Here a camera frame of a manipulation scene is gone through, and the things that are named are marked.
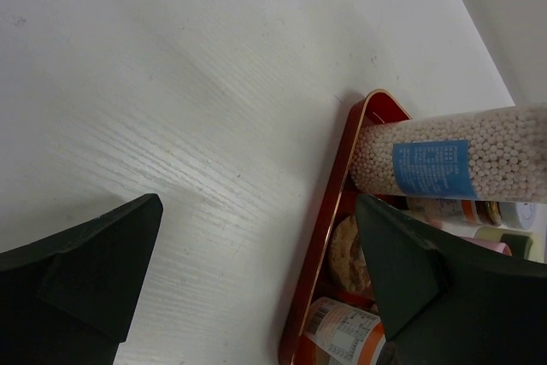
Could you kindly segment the blue label shaker bottle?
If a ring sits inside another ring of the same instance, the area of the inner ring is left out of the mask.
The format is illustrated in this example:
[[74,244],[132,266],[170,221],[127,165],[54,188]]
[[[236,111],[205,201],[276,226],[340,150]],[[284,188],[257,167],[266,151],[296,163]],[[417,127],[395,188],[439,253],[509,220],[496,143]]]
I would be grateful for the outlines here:
[[545,203],[546,106],[364,126],[350,176],[370,194]]

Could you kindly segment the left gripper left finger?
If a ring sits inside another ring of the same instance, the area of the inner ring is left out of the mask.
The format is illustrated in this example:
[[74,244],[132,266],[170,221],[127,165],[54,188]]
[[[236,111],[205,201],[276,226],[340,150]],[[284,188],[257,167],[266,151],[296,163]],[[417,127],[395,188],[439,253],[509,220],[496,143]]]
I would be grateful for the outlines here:
[[145,194],[1,255],[3,364],[111,364],[127,339],[162,220]]

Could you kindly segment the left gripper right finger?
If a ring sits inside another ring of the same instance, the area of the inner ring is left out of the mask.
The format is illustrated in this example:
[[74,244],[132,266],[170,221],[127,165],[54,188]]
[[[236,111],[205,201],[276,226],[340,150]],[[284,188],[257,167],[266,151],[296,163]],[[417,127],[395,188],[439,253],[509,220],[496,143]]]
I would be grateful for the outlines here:
[[361,195],[356,222],[402,364],[544,364],[546,266],[506,256]]

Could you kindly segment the pink spice jar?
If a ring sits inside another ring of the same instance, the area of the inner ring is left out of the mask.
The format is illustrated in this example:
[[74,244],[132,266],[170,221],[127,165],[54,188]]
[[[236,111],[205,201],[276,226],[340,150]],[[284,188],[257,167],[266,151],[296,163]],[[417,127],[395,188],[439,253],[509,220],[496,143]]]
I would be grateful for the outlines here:
[[363,254],[356,217],[341,221],[332,233],[328,265],[333,281],[344,291],[373,299],[373,288]]

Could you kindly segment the blue lid spice jar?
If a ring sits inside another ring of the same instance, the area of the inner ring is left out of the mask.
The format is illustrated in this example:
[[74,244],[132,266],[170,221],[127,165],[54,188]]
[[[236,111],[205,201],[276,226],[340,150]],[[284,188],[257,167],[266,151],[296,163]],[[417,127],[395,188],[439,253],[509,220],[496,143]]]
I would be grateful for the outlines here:
[[309,309],[299,364],[395,364],[380,317],[328,297]]
[[408,209],[435,220],[465,221],[488,227],[527,230],[535,222],[535,203],[406,197]]

